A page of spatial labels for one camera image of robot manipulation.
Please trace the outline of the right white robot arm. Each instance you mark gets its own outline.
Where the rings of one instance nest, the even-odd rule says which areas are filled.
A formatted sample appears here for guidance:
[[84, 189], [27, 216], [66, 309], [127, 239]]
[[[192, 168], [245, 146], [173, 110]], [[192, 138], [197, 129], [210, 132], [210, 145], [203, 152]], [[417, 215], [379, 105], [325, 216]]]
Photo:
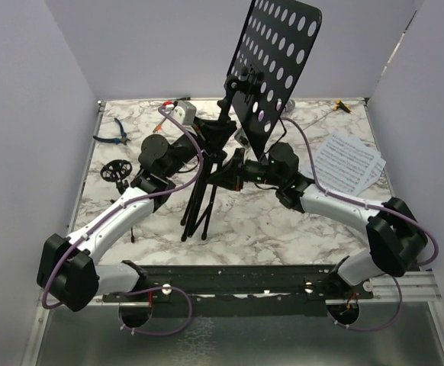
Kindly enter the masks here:
[[288, 143], [276, 143], [266, 162], [245, 159], [239, 148], [208, 181], [231, 191], [240, 191], [247, 182], [271, 185], [284, 207], [330, 218], [366, 235], [368, 248], [345, 257], [330, 272], [327, 283], [334, 297], [349, 296], [356, 285], [369, 278], [401, 277], [415, 264], [427, 238], [413, 224], [415, 218], [401, 199], [391, 197], [384, 203], [368, 203], [325, 191], [298, 168], [299, 158]]

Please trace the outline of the black perforated music stand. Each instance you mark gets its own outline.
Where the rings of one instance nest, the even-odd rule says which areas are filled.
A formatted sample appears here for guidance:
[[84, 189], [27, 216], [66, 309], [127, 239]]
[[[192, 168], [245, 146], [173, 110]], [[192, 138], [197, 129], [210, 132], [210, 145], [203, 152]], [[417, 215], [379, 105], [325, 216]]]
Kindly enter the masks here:
[[[250, 143], [245, 159], [266, 162], [267, 142], [313, 48], [323, 20], [322, 11], [300, 1], [253, 1], [227, 71], [225, 96], [219, 100], [216, 120], [231, 119], [243, 129]], [[229, 138], [223, 151], [204, 159], [191, 192], [181, 225], [182, 239], [199, 226], [208, 227], [218, 186], [209, 176], [243, 148]]]

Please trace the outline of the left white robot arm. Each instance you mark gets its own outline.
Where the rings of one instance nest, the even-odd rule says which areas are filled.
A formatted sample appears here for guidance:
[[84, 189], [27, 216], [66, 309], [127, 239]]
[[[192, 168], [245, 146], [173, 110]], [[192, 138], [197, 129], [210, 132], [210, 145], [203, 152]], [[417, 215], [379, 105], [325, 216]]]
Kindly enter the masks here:
[[140, 170], [124, 193], [102, 214], [66, 237], [50, 236], [43, 245], [37, 284], [43, 288], [42, 306], [52, 295], [59, 305], [76, 312], [96, 296], [123, 294], [139, 300], [146, 292], [143, 270], [129, 261], [102, 265], [103, 255], [131, 228], [154, 214], [169, 196], [179, 191], [170, 177], [194, 157], [204, 159], [221, 150], [236, 130], [231, 119], [196, 118], [193, 131], [169, 143], [152, 134], [141, 145]]

